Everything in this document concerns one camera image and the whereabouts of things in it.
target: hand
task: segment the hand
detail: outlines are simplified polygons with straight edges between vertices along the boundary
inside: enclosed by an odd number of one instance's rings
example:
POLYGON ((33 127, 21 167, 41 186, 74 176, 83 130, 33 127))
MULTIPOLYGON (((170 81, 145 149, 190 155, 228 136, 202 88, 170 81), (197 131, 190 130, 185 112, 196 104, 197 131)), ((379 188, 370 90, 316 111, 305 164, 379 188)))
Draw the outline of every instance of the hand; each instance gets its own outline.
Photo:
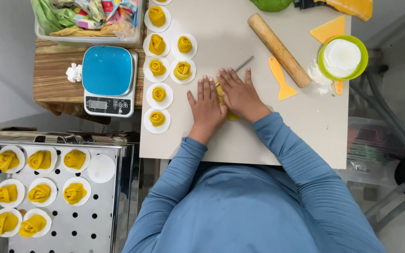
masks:
POLYGON ((217 74, 223 93, 224 103, 233 113, 248 119, 251 123, 271 113, 271 110, 260 100, 251 81, 251 68, 246 69, 245 82, 230 67, 228 72, 220 68, 217 74))
POLYGON ((213 78, 206 75, 198 81, 198 101, 187 91, 187 99, 193 113, 193 127, 189 137, 207 145, 212 135, 226 122, 228 107, 218 102, 213 78))

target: stainless steel steamer tray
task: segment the stainless steel steamer tray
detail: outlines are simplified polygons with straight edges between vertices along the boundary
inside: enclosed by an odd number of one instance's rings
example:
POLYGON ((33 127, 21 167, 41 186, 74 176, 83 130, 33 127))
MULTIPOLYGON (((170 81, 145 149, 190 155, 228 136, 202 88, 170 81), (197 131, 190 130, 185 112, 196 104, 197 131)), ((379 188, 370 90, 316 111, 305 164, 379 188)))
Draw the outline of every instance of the stainless steel steamer tray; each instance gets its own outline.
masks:
MULTIPOLYGON (((0 253, 117 253, 123 248, 127 238, 129 199, 132 180, 139 177, 139 149, 137 143, 95 141, 92 135, 74 135, 69 133, 37 134, 21 137, 0 137, 0 149, 5 145, 54 147, 59 153, 57 169, 48 174, 34 173, 29 167, 19 173, 7 174, 0 171, 0 182, 8 178, 21 181, 26 188, 39 177, 51 179, 59 189, 56 200, 44 208, 53 219, 49 232, 40 238, 23 238, 19 234, 9 238, 0 237, 0 253), (92 157, 105 154, 116 164, 115 176, 106 183, 98 184, 88 177, 87 170, 74 174, 60 165, 63 148, 84 148, 92 157), (80 176, 91 185, 91 197, 81 206, 71 206, 63 198, 62 188, 69 178, 80 176)), ((25 200, 17 209, 29 211, 39 208, 25 200)))

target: dough rose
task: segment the dough rose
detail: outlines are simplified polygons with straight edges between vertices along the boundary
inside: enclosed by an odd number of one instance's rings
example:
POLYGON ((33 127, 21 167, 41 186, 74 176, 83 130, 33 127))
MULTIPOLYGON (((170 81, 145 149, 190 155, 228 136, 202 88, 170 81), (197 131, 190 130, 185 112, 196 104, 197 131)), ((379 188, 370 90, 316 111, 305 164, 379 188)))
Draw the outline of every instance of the dough rose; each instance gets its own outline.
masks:
POLYGON ((166 67, 163 66, 160 60, 153 59, 149 62, 149 70, 151 70, 153 75, 156 77, 163 75, 166 71, 166 67))
POLYGON ((151 41, 149 42, 149 51, 153 54, 160 55, 165 51, 165 42, 159 34, 151 35, 151 41))
POLYGON ((49 169, 51 167, 51 151, 37 151, 27 160, 27 164, 34 169, 49 169))
POLYGON ((43 203, 49 198, 51 188, 48 185, 37 185, 27 194, 27 199, 31 202, 43 203))
POLYGON ((192 49, 192 42, 186 36, 181 36, 177 41, 179 52, 187 54, 192 49))
POLYGON ((10 232, 18 225, 18 218, 11 212, 0 214, 0 234, 10 232))
MULTIPOLYGON (((223 93, 223 90, 221 89, 221 87, 218 85, 217 86, 217 94, 218 94, 218 102, 225 104, 223 101, 223 98, 221 97, 221 94, 223 93)), ((231 111, 228 111, 228 117, 227 120, 231 120, 231 121, 235 121, 235 120, 239 120, 241 119, 240 116, 238 116, 237 114, 234 114, 231 111)))
POLYGON ((86 189, 81 183, 70 184, 64 190, 64 198, 70 205, 74 205, 81 201, 87 195, 86 189))
POLYGON ((8 150, 0 153, 0 170, 7 172, 10 169, 15 168, 20 164, 17 154, 15 152, 8 150))
POLYGON ((149 8, 149 19, 151 23, 157 27, 163 26, 165 24, 165 13, 159 6, 153 6, 149 8))
POLYGON ((177 79, 183 81, 192 75, 190 68, 191 66, 187 62, 178 62, 173 73, 177 79))
POLYGON ((152 112, 149 115, 149 120, 154 127, 158 127, 165 123, 165 115, 163 115, 161 112, 152 112))
POLYGON ((0 203, 10 203, 17 200, 18 192, 16 185, 2 186, 0 188, 0 203))
POLYGON ((157 102, 162 102, 166 97, 166 92, 162 87, 155 87, 153 89, 153 99, 157 102))
POLYGON ((46 220, 42 215, 34 214, 29 219, 21 222, 18 233, 22 237, 32 237, 46 226, 46 220))
POLYGON ((86 154, 80 152, 77 149, 73 149, 71 152, 65 155, 64 164, 68 168, 80 170, 84 162, 86 161, 86 154))

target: rolling pin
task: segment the rolling pin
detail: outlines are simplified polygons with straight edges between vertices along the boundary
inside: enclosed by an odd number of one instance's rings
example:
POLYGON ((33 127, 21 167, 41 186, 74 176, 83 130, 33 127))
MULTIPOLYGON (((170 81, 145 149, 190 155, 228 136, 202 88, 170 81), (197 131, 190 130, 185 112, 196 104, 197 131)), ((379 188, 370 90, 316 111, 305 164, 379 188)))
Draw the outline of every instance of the rolling pin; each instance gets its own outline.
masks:
POLYGON ((293 55, 290 54, 289 50, 258 13, 248 19, 248 24, 300 88, 304 88, 312 82, 312 78, 309 77, 301 65, 299 65, 293 55))

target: blue long-sleeve shirt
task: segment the blue long-sleeve shirt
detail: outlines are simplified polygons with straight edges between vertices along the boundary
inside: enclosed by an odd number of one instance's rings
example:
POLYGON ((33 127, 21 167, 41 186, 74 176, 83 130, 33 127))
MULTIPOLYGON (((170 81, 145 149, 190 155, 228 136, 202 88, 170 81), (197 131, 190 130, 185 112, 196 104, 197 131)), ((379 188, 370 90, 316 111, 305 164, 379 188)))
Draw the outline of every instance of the blue long-sleeve shirt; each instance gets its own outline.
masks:
POLYGON ((185 137, 146 196, 123 253, 385 252, 345 183, 284 124, 252 124, 284 167, 198 169, 207 147, 185 137))

